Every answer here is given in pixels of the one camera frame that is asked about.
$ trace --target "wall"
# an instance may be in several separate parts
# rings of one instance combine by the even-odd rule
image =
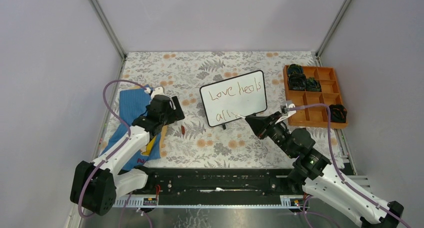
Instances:
[[[0,221],[63,227],[120,58],[88,0],[0,0]]]
[[[126,52],[318,49],[344,0],[99,0]]]
[[[323,53],[348,109],[346,135],[375,194],[423,222],[423,0],[353,0]]]

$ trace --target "blue cloth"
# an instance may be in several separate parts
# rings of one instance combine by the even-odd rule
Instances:
[[[146,112],[146,106],[149,105],[151,101],[150,95],[145,93],[144,89],[125,90],[121,91],[119,94],[119,116],[131,126],[131,123],[135,118]],[[119,141],[125,133],[127,133],[126,127],[123,124],[120,124],[118,129],[109,139],[109,143],[103,150],[102,154],[115,145],[115,143]],[[141,155],[140,150],[138,150],[122,169],[130,171],[135,166],[143,165],[148,160],[161,158],[159,149],[160,140],[161,134],[159,133],[151,149],[150,155]]]

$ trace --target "floral pattern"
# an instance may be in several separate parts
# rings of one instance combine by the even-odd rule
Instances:
[[[286,64],[313,64],[310,52],[131,52],[121,77],[152,87],[163,86],[165,94],[177,96],[185,119],[168,126],[161,147],[161,159],[148,161],[149,167],[207,168],[291,168],[290,159],[269,138],[259,140],[247,123],[237,120],[222,127],[208,126],[199,88],[239,74],[262,70],[265,77],[268,109],[260,115],[270,115],[285,101],[283,67]],[[120,83],[118,93],[137,88]],[[119,95],[112,108],[119,112]],[[110,117],[104,134],[108,141],[119,121]],[[327,129],[308,127],[317,150],[330,158]],[[343,167],[334,131],[331,143],[339,167]]]

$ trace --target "wooden box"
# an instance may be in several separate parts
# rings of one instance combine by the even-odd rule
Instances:
[[[332,67],[311,67],[303,66],[303,72],[308,79],[314,77],[321,84],[321,92],[293,91],[289,90],[289,78],[287,76],[288,65],[284,67],[284,88],[285,99],[291,100],[296,107],[310,105],[314,103],[325,103],[327,105],[342,104],[339,84],[334,69]],[[288,124],[303,127],[327,127],[327,111],[324,107],[312,107],[297,111],[296,114],[288,118]],[[345,123],[331,122],[331,128],[342,129],[348,125]]]

